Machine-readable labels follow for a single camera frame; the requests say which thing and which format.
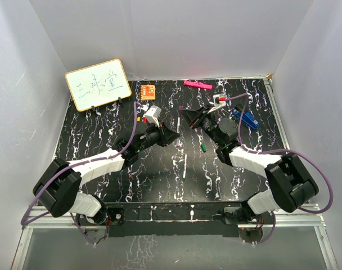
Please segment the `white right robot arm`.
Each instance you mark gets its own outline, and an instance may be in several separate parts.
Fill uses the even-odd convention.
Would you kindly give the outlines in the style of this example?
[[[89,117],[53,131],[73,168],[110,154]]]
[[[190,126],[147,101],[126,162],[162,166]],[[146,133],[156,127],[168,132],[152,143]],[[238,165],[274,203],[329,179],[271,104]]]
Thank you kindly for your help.
[[[187,124],[201,128],[217,145],[218,159],[231,167],[243,168],[267,179],[269,189],[258,192],[227,214],[240,222],[255,223],[262,214],[284,210],[292,213],[319,193],[319,188],[295,154],[252,154],[238,141],[236,123],[229,118],[216,121],[210,105],[197,110],[182,109]]]

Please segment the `purple white pen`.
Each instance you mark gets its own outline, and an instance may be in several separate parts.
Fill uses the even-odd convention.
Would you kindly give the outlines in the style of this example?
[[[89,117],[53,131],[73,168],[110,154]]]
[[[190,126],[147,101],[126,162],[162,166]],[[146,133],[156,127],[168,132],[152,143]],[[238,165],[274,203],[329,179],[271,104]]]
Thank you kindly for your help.
[[[177,138],[177,148],[180,146],[180,127],[181,127],[181,113],[178,113],[178,118],[177,118],[177,133],[179,134],[179,137]]]

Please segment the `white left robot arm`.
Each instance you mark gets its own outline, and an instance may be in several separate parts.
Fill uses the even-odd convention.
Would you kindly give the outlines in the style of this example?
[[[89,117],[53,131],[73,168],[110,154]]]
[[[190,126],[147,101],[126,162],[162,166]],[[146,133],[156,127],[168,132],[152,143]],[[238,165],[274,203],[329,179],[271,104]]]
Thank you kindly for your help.
[[[82,193],[81,187],[105,174],[130,167],[143,150],[153,145],[168,146],[179,137],[179,133],[160,122],[149,124],[129,141],[117,140],[113,148],[95,156],[76,161],[56,158],[34,186],[33,195],[55,218],[73,213],[88,217],[94,224],[102,224],[107,218],[106,204],[96,195]]]

